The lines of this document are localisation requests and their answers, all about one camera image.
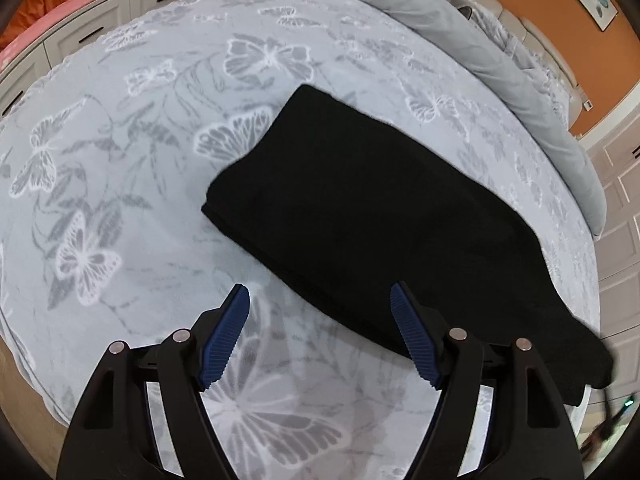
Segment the black pants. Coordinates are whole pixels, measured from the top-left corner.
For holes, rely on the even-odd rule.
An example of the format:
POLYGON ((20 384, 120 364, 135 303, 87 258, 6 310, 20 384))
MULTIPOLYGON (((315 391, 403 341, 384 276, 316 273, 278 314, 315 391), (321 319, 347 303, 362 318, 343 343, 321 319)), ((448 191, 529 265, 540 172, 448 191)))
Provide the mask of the black pants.
POLYGON ((438 347, 398 326, 398 283, 419 313, 437 311, 481 341, 528 339, 566 404, 611 385, 611 351, 570 313, 517 212, 410 136, 308 84, 218 174, 202 211, 303 300, 412 359, 433 385, 438 347))

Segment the grey butterfly bedspread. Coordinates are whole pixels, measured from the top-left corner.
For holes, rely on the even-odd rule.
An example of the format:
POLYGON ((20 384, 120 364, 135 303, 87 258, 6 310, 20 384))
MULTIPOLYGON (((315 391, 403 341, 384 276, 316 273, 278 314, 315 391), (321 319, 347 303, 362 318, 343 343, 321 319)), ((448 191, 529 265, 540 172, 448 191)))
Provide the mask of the grey butterfly bedspread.
POLYGON ((252 296, 204 402, 243 479, 398 479, 438 395, 306 304, 202 215, 216 174, 314 84, 389 122, 518 211, 553 283, 600 324, 592 236, 488 88, 358 0, 181 0, 39 79, 1 124, 1 405, 42 468, 106 347, 155 344, 252 296))

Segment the white wardrobe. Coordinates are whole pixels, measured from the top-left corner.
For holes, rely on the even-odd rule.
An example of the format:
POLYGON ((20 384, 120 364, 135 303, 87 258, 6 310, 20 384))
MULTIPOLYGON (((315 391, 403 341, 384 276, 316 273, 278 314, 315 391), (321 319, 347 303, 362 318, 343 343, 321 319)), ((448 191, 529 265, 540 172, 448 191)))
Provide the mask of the white wardrobe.
POLYGON ((615 336, 639 325, 639 111, 588 151, 605 192, 608 216, 594 242, 600 331, 615 336))

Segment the grey rolled duvet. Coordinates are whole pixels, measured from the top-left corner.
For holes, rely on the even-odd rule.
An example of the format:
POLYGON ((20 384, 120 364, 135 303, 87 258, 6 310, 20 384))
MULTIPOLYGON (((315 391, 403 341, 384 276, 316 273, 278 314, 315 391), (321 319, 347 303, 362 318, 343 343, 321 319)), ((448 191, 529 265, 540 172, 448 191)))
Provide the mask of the grey rolled duvet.
POLYGON ((360 0, 401 22, 485 84, 535 139, 572 192, 593 236, 606 223, 603 186, 585 150, 534 84, 445 0, 360 0))

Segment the beige tufted headboard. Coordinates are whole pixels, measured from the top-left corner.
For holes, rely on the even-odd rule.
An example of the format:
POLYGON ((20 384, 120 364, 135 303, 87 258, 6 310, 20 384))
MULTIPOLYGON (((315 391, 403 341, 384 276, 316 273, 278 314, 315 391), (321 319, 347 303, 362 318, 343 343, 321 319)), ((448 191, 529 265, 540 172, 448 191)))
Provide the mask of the beige tufted headboard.
POLYGON ((521 41, 524 46, 539 55, 553 68, 559 77, 572 89, 578 89, 577 78, 563 55, 549 38, 528 18, 518 18, 499 0, 472 0, 482 8, 494 14, 503 26, 521 41))

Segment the white drawer cabinet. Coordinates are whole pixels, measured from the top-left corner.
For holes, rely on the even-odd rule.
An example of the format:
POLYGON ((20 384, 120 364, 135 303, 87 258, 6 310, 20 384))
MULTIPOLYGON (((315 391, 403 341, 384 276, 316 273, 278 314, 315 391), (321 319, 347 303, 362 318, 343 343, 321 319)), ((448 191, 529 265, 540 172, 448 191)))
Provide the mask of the white drawer cabinet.
POLYGON ((68 0, 1 52, 1 115, 66 56, 149 10, 176 0, 68 0))

